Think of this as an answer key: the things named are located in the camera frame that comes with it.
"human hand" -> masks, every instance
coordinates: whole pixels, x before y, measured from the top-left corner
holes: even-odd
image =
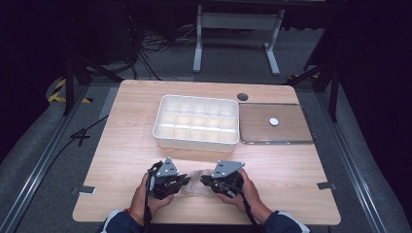
[[[238,172],[242,176],[244,181],[242,190],[245,194],[246,200],[251,206],[252,215],[257,219],[258,222],[264,223],[272,214],[272,211],[270,211],[269,208],[267,208],[260,200],[258,189],[255,187],[254,182],[249,179],[246,171],[241,168],[238,170]],[[245,204],[243,203],[243,198],[240,194],[237,194],[234,198],[230,198],[221,193],[218,193],[218,196],[224,203],[234,205],[241,212],[246,212]]]
[[[148,181],[149,174],[146,173],[140,185],[134,192],[133,199],[130,204],[130,210],[134,212],[139,218],[143,219],[145,213],[145,196],[146,196],[146,183]],[[169,205],[175,196],[169,195],[162,200],[156,199],[152,196],[148,196],[148,206],[151,209],[152,216],[155,216],[156,212],[167,205]]]

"white plastic tray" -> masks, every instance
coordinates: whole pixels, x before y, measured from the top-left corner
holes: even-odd
[[[239,142],[239,106],[233,100],[165,95],[153,134],[162,148],[233,152]]]

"aluminum rail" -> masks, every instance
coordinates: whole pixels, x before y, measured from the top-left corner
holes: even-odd
[[[80,103],[85,98],[87,90],[88,86],[79,86],[79,89],[76,93],[75,105],[73,106],[73,109],[67,116],[64,116],[57,125],[51,137],[51,140],[49,141],[35,168],[24,184],[20,194],[17,197],[17,200],[15,201],[15,204],[12,206],[5,219],[3,220],[0,226],[0,233],[10,233],[17,231],[18,225],[24,217],[24,214],[27,211],[28,207],[30,206],[31,200],[36,194],[36,191],[39,188],[43,178],[46,176],[49,168],[52,166],[53,161],[58,156],[56,152],[62,135],[77,108],[80,106]]]
[[[352,154],[348,148],[348,145],[345,141],[345,138],[342,134],[339,125],[333,122],[330,119],[328,111],[328,102],[323,93],[316,93],[317,99],[321,104],[322,110],[326,118],[329,120],[328,125],[333,132],[334,137],[337,140],[337,143],[342,151],[342,161],[345,166],[346,171],[348,172],[349,178],[351,179],[352,185],[354,186],[355,192],[360,199],[360,204],[363,207],[363,210],[366,214],[367,220],[373,230],[376,233],[386,233],[388,232],[373,201],[372,195],[370,193],[369,187],[367,186],[364,177],[355,163]]]

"sleeve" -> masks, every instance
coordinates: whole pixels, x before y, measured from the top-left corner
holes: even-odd
[[[266,233],[309,233],[310,230],[287,212],[276,211],[264,223]]]
[[[142,233],[142,227],[133,217],[122,211],[112,211],[96,233]]]

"wooden table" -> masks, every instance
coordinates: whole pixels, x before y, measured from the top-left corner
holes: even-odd
[[[247,93],[249,103],[298,103],[292,87],[237,83],[180,83],[123,81],[93,157],[85,185],[95,186],[93,195],[80,195],[73,218],[103,221],[113,209],[129,207],[143,174],[170,156],[180,170],[214,169],[219,159],[242,161],[273,211],[293,214],[305,224],[335,225],[340,222],[315,145],[244,145],[233,153],[163,149],[157,146],[153,127],[160,99],[166,94],[237,100]],[[161,209],[155,223],[250,224],[246,214],[223,204],[215,195],[195,196],[179,192]]]

